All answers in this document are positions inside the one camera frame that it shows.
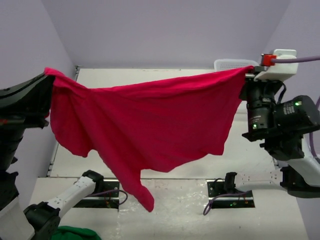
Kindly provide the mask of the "red t shirt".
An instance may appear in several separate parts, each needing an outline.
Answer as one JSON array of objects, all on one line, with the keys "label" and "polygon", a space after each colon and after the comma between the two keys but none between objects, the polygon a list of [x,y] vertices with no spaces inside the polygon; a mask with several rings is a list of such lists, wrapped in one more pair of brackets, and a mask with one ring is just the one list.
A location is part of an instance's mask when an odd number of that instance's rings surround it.
[{"label": "red t shirt", "polygon": [[72,154],[96,151],[123,189],[151,212],[155,200],[141,171],[167,173],[222,155],[251,69],[88,88],[47,67],[44,74],[54,77],[50,126]]}]

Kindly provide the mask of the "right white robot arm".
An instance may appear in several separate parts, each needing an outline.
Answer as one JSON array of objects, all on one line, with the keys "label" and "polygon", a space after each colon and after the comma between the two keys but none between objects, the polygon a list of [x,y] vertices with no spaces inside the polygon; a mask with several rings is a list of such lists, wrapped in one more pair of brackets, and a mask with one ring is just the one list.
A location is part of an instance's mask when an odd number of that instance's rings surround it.
[{"label": "right white robot arm", "polygon": [[248,130],[242,136],[259,145],[281,167],[256,175],[228,172],[223,191],[227,196],[255,188],[281,188],[297,198],[319,198],[320,161],[304,141],[304,135],[320,129],[320,112],[307,95],[282,102],[286,85],[280,80],[246,79],[239,98],[246,101]]}]

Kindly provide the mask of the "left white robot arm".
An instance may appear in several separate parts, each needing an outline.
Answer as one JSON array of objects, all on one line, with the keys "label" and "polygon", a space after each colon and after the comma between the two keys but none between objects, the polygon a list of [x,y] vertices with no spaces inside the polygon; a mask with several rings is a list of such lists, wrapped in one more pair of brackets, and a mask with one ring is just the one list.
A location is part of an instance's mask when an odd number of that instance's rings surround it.
[{"label": "left white robot arm", "polygon": [[0,91],[0,238],[2,240],[49,240],[62,218],[84,198],[103,193],[104,177],[85,171],[69,186],[49,183],[39,186],[37,179],[30,201],[22,206],[17,187],[18,171],[10,171],[16,152],[28,129],[49,125],[55,77],[46,73]]}]

